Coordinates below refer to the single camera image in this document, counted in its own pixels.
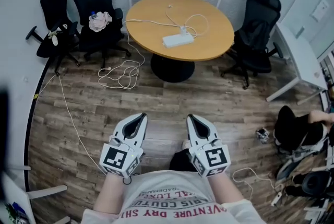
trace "desk leg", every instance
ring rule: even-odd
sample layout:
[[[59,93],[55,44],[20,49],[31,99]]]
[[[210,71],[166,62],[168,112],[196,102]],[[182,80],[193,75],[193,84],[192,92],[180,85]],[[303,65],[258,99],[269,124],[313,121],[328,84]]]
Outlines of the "desk leg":
[[[56,193],[59,193],[59,192],[63,192],[65,190],[67,190],[66,185],[59,185],[57,187],[45,188],[45,189],[39,190],[39,191],[27,192],[27,194],[29,196],[29,199],[36,199],[36,198],[56,194]]]
[[[308,96],[307,98],[301,100],[301,101],[298,101],[297,102],[297,105],[301,105],[302,103],[304,103],[305,101],[308,101],[309,99],[313,98],[314,96],[317,96],[318,94],[320,94],[322,92],[321,89],[315,91],[313,94],[311,94],[310,96]]]
[[[13,170],[31,170],[30,166],[17,166],[15,164],[10,164],[7,169],[13,169]]]
[[[294,87],[298,82],[300,81],[300,79],[298,77],[296,77],[294,80],[292,80],[291,82],[287,83],[284,87],[282,87],[281,89],[277,90],[274,94],[270,95],[266,101],[272,101],[273,99],[276,99],[278,96],[282,95],[283,93],[287,92],[289,89],[291,89],[292,87]]]
[[[53,224],[66,224],[69,223],[71,221],[70,217],[64,217],[61,220],[58,220],[57,222],[53,223]]]

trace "table leg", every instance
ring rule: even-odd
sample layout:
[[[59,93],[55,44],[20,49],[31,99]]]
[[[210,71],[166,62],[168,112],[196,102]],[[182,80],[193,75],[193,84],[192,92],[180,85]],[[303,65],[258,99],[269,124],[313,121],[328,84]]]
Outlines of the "table leg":
[[[13,170],[31,170],[30,166],[17,166],[15,164],[10,164],[7,169],[13,169]]]
[[[45,189],[39,190],[39,191],[27,192],[27,194],[29,196],[29,199],[36,199],[36,198],[56,194],[56,193],[59,193],[59,192],[63,192],[65,190],[67,190],[66,185],[59,185],[57,187],[45,188]]]
[[[153,54],[151,59],[153,73],[161,80],[177,83],[187,80],[195,70],[194,62],[169,59]]]
[[[66,224],[69,223],[71,221],[70,217],[64,217],[61,220],[58,220],[57,222],[53,223],[53,224]]]
[[[317,91],[315,91],[313,94],[311,94],[310,96],[308,96],[307,98],[298,101],[297,105],[301,105],[302,103],[304,103],[305,101],[308,101],[309,99],[313,98],[314,96],[317,96],[318,94],[320,94],[322,92],[321,89],[318,89]]]
[[[272,101],[273,99],[276,99],[278,96],[282,95],[283,93],[287,92],[289,89],[294,87],[300,79],[298,77],[294,78],[291,82],[287,83],[284,87],[277,90],[274,94],[270,95],[266,101]]]

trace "white power strip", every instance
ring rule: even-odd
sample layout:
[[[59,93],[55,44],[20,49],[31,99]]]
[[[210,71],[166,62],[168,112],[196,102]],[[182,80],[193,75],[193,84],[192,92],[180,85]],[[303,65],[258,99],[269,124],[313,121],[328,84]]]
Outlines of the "white power strip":
[[[282,192],[279,192],[276,195],[276,197],[272,200],[271,206],[275,206],[277,204],[277,202],[280,200],[281,197],[282,197]]]
[[[193,43],[194,37],[190,33],[186,34],[175,34],[168,37],[162,38],[162,44],[166,48],[173,48],[175,46],[181,46],[185,44]]]

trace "wooden floor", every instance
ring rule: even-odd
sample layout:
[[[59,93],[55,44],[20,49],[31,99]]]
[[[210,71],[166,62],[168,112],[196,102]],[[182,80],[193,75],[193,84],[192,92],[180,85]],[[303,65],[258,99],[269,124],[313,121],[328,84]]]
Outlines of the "wooden floor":
[[[193,76],[182,83],[171,84],[159,80],[151,71],[151,54],[142,48],[146,58],[140,69],[139,81],[132,90],[106,89],[100,86],[97,72],[101,66],[100,53],[86,63],[82,54],[74,52],[82,63],[77,67],[64,60],[62,75],[64,93],[79,134],[88,152],[98,162],[103,143],[108,140],[116,123],[135,113],[146,112],[149,117],[146,153],[142,172],[169,167],[173,154],[181,149],[187,138],[187,114],[198,114],[213,122],[220,138],[229,147],[232,165],[230,172],[244,167],[253,168],[259,176],[267,177],[277,170],[281,161],[276,155],[273,140],[262,144],[255,138],[255,130],[267,128],[271,134],[280,108],[287,104],[296,115],[321,109],[318,97],[297,106],[296,100],[312,92],[309,87],[297,86],[271,103],[265,98],[293,79],[294,71],[285,61],[272,58],[272,73],[250,76],[250,87],[242,88],[243,77],[220,71],[233,65],[226,55],[215,60],[196,63]],[[122,63],[123,53],[110,51],[108,66]],[[132,59],[140,61],[133,53]],[[53,76],[50,67],[44,84]],[[36,218],[52,223],[64,216],[80,221],[85,208],[92,208],[101,190],[104,175],[94,166],[71,125],[62,97],[58,78],[54,78],[38,97],[29,139],[29,184],[31,190],[67,185],[66,192],[32,202]],[[303,161],[298,171],[323,165],[322,155]],[[268,223],[303,223],[304,198],[284,197],[278,207],[270,203],[276,193],[266,181],[257,181],[251,172],[242,171],[237,179],[247,178],[254,188],[252,202]],[[246,198],[249,187],[237,184]]]

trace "white t-shirt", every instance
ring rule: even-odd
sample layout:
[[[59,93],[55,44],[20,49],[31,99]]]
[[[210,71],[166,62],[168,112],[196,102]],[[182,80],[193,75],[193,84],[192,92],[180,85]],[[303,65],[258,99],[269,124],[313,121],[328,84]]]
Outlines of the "white t-shirt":
[[[217,204],[207,179],[196,172],[178,171],[132,176],[119,215],[86,209],[81,224],[171,222],[265,224],[250,201]]]

